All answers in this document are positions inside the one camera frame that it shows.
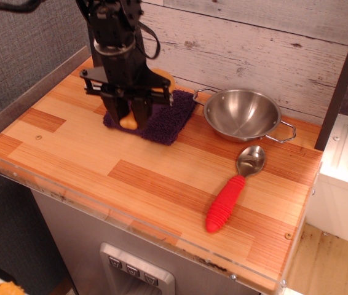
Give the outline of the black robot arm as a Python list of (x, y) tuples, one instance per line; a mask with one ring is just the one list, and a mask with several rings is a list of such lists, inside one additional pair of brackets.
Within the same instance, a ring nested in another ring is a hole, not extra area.
[(112, 121), (126, 129), (144, 129), (154, 104), (171, 105), (175, 83), (165, 71), (148, 68), (156, 59), (145, 52), (142, 33), (156, 34), (140, 22), (140, 1), (78, 1), (93, 36), (101, 65), (84, 69), (85, 91), (101, 97)]

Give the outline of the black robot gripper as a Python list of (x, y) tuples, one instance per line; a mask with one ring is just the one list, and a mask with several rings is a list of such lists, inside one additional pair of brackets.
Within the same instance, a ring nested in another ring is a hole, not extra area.
[(119, 124), (130, 113), (128, 101), (139, 129), (145, 129), (152, 115), (152, 104), (173, 103), (173, 85), (168, 78), (148, 68), (146, 57), (137, 47), (95, 46), (100, 66), (83, 69), (88, 94), (101, 96), (111, 119)]

